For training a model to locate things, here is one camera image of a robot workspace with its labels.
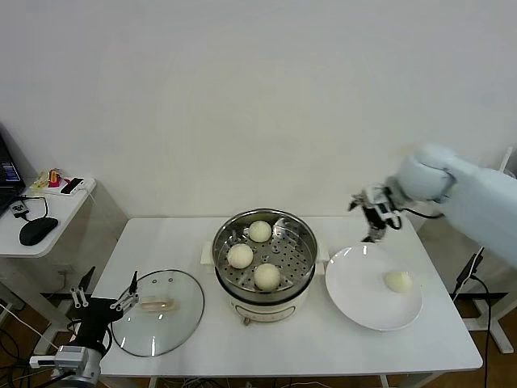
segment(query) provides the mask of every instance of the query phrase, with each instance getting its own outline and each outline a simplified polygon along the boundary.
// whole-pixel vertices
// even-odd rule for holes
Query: pot lid
[[[183,344],[198,327],[204,295],[194,277],[179,270],[138,280],[139,302],[112,324],[115,342],[134,356],[153,357]]]

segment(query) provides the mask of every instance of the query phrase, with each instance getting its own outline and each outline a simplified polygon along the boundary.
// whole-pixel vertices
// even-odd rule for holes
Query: black mouse
[[[19,241],[22,245],[36,245],[56,226],[56,218],[42,217],[29,221],[19,231]]]

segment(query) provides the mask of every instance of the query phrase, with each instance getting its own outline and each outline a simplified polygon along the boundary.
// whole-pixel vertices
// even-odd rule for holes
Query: mobile phone
[[[61,194],[72,194],[72,192],[75,192],[75,188],[82,184],[83,178],[73,178],[70,183],[68,183],[66,186],[64,186],[61,189]]]
[[[27,206],[21,201],[21,200],[15,200],[10,205],[11,212],[13,212],[13,215],[15,218],[20,218],[29,213],[29,209],[27,209]]]

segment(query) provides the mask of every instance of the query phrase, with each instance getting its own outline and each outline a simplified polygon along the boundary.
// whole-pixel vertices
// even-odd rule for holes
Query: white robotic arm
[[[432,201],[451,225],[517,267],[517,179],[480,168],[437,145],[407,157],[384,185],[354,196],[370,225],[365,241],[400,229],[398,216],[408,202]]]

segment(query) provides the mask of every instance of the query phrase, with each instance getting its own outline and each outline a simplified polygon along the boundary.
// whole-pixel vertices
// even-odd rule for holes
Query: robotic arm
[[[400,211],[415,201],[433,202],[451,225],[517,267],[517,179],[480,168],[437,145],[407,157],[382,185],[353,196],[370,226],[365,242],[401,229]]]
[[[100,361],[109,350],[112,334],[109,325],[121,319],[124,314],[138,303],[137,273],[130,286],[116,299],[103,297],[86,298],[87,289],[93,275],[93,267],[82,279],[77,288],[71,288],[72,298],[78,312],[81,326],[75,339],[60,346],[54,356],[33,356],[30,365],[33,369],[54,367],[53,379],[61,387],[93,388],[100,376]],[[110,345],[105,348],[103,339],[108,333]]]

